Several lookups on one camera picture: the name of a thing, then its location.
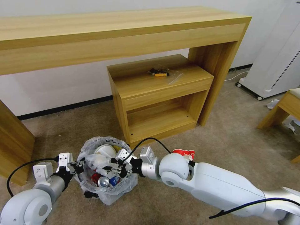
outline table leg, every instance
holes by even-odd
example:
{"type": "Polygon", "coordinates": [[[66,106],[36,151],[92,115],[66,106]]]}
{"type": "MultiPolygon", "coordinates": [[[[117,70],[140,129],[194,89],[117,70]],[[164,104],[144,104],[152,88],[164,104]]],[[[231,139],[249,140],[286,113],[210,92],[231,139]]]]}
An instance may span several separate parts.
{"type": "MultiPolygon", "coordinates": [[[[0,100],[0,175],[10,173],[31,160],[34,136],[0,100]]],[[[24,185],[29,166],[23,167],[12,177],[12,181],[24,185]]]]}
{"type": "Polygon", "coordinates": [[[201,126],[205,125],[209,117],[247,27],[248,24],[245,24],[239,41],[194,47],[189,50],[188,59],[214,76],[198,120],[201,126]]]}

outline black cable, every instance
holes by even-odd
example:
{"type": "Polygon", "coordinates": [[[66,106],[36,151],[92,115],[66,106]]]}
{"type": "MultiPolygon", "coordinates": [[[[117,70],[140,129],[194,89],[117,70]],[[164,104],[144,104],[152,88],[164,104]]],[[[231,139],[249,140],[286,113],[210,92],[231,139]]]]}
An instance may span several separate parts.
{"type": "Polygon", "coordinates": [[[143,139],[143,140],[141,140],[137,145],[136,145],[136,147],[134,147],[134,149],[130,152],[130,154],[124,159],[124,160],[122,160],[122,163],[124,163],[133,153],[134,153],[134,151],[140,146],[140,144],[142,144],[144,141],[146,141],[146,140],[155,140],[155,141],[157,141],[158,143],[160,143],[165,149],[166,149],[166,151],[169,153],[169,154],[171,154],[171,152],[169,151],[169,149],[163,144],[163,143],[161,143],[159,140],[157,140],[156,138],[154,138],[154,137],[148,137],[148,138],[145,138],[145,139],[143,139]]]}
{"type": "Polygon", "coordinates": [[[14,173],[19,170],[20,168],[24,167],[24,166],[27,166],[28,164],[31,164],[31,163],[36,163],[36,162],[40,162],[40,161],[47,161],[47,160],[55,160],[56,158],[43,158],[43,159],[37,159],[37,160],[33,160],[33,161],[30,161],[30,162],[26,162],[24,164],[22,164],[21,166],[19,166],[18,168],[16,168],[10,175],[9,177],[7,178],[7,182],[6,182],[6,188],[7,188],[7,191],[9,192],[10,196],[13,197],[13,193],[10,189],[10,186],[9,186],[9,182],[10,182],[10,179],[12,178],[12,176],[14,175],[14,173]]]}
{"type": "Polygon", "coordinates": [[[298,203],[296,201],[293,201],[293,200],[290,200],[290,199],[287,199],[287,198],[266,198],[266,199],[261,199],[261,200],[249,202],[249,203],[243,204],[241,206],[232,208],[232,209],[227,210],[227,211],[221,210],[218,214],[210,216],[209,219],[214,219],[214,218],[217,218],[217,217],[220,217],[220,216],[224,216],[224,215],[227,215],[229,213],[240,210],[242,208],[245,208],[245,207],[248,207],[248,206],[251,206],[251,205],[255,205],[255,204],[258,204],[258,203],[268,202],[268,201],[287,201],[287,202],[294,203],[295,205],[300,207],[300,203],[298,203]]]}

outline wooden desk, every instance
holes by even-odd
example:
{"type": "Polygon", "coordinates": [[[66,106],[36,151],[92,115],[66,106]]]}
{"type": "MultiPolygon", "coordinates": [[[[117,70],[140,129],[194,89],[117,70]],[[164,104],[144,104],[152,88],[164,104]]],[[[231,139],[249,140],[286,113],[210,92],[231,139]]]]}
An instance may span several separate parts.
{"type": "MultiPolygon", "coordinates": [[[[0,18],[0,75],[190,48],[188,59],[214,76],[204,126],[250,20],[206,7],[0,18]]],[[[0,174],[8,176],[31,158],[34,137],[0,107],[0,174]],[[15,122],[5,126],[8,117],[15,122]]],[[[24,184],[27,171],[13,181],[24,184]]]]}

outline beige carpet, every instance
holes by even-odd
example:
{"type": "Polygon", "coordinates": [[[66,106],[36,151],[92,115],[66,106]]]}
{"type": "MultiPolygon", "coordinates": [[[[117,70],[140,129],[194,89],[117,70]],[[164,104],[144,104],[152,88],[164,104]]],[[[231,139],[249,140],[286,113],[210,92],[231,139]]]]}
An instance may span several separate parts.
{"type": "MultiPolygon", "coordinates": [[[[262,190],[281,186],[300,190],[300,164],[290,160],[300,154],[299,143],[283,126],[258,130],[255,127],[268,113],[264,106],[271,99],[258,101],[234,86],[236,78],[225,82],[205,127],[174,135],[162,142],[169,148],[195,150],[197,162],[207,162],[239,173],[262,190]]],[[[23,121],[35,135],[33,159],[72,152],[77,157],[86,140],[94,136],[124,139],[112,101],[81,107],[23,121]]],[[[150,144],[162,157],[165,150],[150,144]]],[[[277,224],[258,217],[226,215],[209,220],[219,209],[194,199],[189,193],[147,178],[111,206],[98,199],[86,199],[76,181],[62,193],[47,224],[277,224]]],[[[32,188],[13,186],[13,192],[32,188]]],[[[5,178],[0,177],[0,207],[9,195],[5,178]]]]}

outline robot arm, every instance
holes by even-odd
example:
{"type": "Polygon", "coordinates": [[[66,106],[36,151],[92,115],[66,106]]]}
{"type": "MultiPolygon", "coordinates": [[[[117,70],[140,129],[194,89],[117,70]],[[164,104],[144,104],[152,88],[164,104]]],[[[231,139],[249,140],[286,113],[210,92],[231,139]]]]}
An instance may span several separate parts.
{"type": "MultiPolygon", "coordinates": [[[[73,175],[83,172],[84,159],[75,163],[71,163],[72,160],[70,153],[60,154],[56,173],[53,173],[49,162],[35,165],[33,171],[37,183],[32,190],[23,191],[7,202],[1,212],[0,225],[41,225],[73,175]]],[[[196,199],[222,210],[210,218],[224,215],[225,210],[258,201],[232,213],[242,217],[260,216],[278,221],[281,225],[300,224],[300,192],[295,190],[283,187],[273,192],[261,191],[239,174],[208,163],[187,160],[178,153],[166,155],[160,161],[150,147],[142,148],[140,158],[121,149],[112,160],[116,166],[110,169],[121,177],[137,173],[141,177],[159,180],[170,187],[186,190],[196,199]],[[281,199],[267,201],[270,198],[281,199]]]]}
{"type": "Polygon", "coordinates": [[[33,166],[36,184],[33,189],[18,193],[6,203],[0,225],[41,225],[72,177],[83,172],[83,161],[72,161],[71,153],[61,153],[55,173],[51,162],[33,166]]]}
{"type": "Polygon", "coordinates": [[[140,158],[143,176],[188,191],[196,199],[222,211],[261,200],[261,203],[233,211],[232,214],[241,217],[260,216],[267,220],[278,221],[282,225],[300,224],[300,192],[298,191],[286,187],[276,191],[261,191],[239,174],[208,163],[186,160],[178,153],[166,155],[159,161],[150,147],[142,149],[140,158]],[[271,198],[283,198],[285,201],[279,199],[265,201],[271,198]]]}

